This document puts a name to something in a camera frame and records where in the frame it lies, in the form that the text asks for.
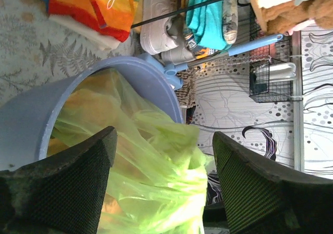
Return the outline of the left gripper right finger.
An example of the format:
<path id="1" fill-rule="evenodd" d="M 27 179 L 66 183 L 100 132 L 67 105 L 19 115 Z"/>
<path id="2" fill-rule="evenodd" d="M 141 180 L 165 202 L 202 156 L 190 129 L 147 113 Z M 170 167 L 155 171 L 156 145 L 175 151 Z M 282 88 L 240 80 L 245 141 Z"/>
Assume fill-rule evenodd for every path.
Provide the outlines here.
<path id="1" fill-rule="evenodd" d="M 296 171 L 213 135 L 230 233 L 332 233 L 332 180 Z"/>

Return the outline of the green trash bag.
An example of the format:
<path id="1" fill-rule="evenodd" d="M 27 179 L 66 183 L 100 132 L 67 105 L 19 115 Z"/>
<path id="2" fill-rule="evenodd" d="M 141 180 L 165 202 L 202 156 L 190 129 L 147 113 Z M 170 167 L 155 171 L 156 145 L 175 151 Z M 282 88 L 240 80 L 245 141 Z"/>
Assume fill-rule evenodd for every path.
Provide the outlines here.
<path id="1" fill-rule="evenodd" d="M 207 157 L 196 127 L 175 123 L 115 69 L 88 76 L 71 93 L 48 155 L 107 126 L 118 134 L 98 233 L 203 233 Z"/>

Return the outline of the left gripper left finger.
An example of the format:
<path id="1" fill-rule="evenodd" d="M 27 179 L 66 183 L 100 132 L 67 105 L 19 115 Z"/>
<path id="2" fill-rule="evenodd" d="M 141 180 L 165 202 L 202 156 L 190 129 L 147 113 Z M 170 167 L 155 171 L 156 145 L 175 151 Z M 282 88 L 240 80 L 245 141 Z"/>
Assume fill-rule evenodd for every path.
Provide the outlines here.
<path id="1" fill-rule="evenodd" d="M 1 233 L 96 233 L 117 131 L 15 171 L 1 171 Z"/>

